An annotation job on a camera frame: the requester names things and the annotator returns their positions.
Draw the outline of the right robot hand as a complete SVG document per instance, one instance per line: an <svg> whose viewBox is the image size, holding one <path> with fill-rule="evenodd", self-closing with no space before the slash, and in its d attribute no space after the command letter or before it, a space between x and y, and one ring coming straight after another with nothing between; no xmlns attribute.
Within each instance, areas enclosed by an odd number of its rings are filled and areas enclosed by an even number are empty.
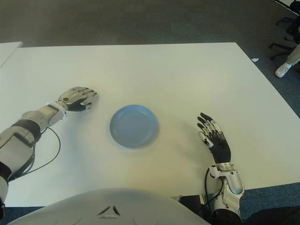
<svg viewBox="0 0 300 225"><path fill-rule="evenodd" d="M221 127L213 118L202 112L197 119L197 126L200 128L199 137L211 152L214 162L216 164L229 163L231 150Z"/></svg>

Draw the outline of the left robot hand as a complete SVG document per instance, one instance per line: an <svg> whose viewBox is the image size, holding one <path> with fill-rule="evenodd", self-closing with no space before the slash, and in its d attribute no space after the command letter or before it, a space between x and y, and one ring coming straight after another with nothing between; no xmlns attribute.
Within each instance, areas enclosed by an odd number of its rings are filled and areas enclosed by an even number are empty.
<svg viewBox="0 0 300 225"><path fill-rule="evenodd" d="M57 103L70 112L81 112L91 108L97 93L86 87L73 87L58 98Z"/></svg>

